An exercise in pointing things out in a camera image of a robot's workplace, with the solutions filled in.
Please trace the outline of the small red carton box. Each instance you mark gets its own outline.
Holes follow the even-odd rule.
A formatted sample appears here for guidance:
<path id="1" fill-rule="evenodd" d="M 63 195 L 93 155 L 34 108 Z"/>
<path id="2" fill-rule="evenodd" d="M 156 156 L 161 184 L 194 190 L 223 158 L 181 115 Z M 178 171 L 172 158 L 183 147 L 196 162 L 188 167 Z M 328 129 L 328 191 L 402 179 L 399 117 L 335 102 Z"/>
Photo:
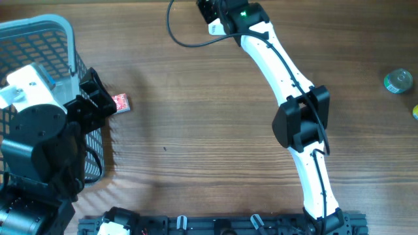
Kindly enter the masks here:
<path id="1" fill-rule="evenodd" d="M 114 100 L 116 104 L 117 114 L 130 111 L 129 99 L 126 93 L 113 95 L 112 99 Z"/>

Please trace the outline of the silver tin can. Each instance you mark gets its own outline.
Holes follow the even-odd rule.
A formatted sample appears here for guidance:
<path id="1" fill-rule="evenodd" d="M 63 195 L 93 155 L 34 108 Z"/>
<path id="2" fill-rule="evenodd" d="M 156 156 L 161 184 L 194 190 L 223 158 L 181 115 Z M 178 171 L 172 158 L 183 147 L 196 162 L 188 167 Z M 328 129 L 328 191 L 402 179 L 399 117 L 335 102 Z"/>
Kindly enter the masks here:
<path id="1" fill-rule="evenodd" d="M 385 88 L 394 94 L 401 94 L 413 86 L 413 77 L 405 69 L 390 72 L 383 80 Z"/>

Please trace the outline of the yellow capped bottle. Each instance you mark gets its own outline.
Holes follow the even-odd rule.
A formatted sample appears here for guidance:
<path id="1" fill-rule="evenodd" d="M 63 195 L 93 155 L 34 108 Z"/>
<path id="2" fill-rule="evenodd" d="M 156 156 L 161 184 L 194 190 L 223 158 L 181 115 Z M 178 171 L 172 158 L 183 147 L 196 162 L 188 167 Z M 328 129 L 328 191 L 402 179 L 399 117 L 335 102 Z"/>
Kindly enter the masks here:
<path id="1" fill-rule="evenodd" d="M 414 106 L 412 114 L 415 119 L 418 119 L 418 105 Z"/>

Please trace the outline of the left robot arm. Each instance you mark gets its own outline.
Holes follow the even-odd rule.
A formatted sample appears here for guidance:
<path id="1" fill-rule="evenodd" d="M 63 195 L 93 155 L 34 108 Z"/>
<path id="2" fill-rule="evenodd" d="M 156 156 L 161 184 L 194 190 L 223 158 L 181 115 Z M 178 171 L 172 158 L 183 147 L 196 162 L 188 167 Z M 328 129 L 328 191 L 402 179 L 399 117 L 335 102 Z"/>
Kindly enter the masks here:
<path id="1" fill-rule="evenodd" d="M 1 188 L 2 234 L 62 234 L 74 216 L 73 203 L 89 183 L 85 161 L 95 151 L 86 135 L 117 110 L 97 72 L 88 69 L 82 95 L 60 104 L 33 66 L 10 74 L 1 106 L 16 115 L 1 143 L 7 165 Z"/>

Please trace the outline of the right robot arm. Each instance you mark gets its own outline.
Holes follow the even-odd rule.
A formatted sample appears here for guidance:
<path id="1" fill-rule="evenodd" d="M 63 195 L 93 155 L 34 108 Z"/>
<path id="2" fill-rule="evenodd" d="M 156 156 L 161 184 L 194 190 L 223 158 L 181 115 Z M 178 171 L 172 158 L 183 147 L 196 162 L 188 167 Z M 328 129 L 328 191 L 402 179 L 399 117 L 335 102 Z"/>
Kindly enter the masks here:
<path id="1" fill-rule="evenodd" d="M 263 7 L 249 1 L 197 1 L 211 35 L 230 36 L 254 60 L 278 102 L 274 136 L 292 155 L 304 195 L 304 213 L 314 234 L 332 234 L 344 224 L 334 198 L 325 156 L 330 94 L 316 87 L 291 61 Z"/>

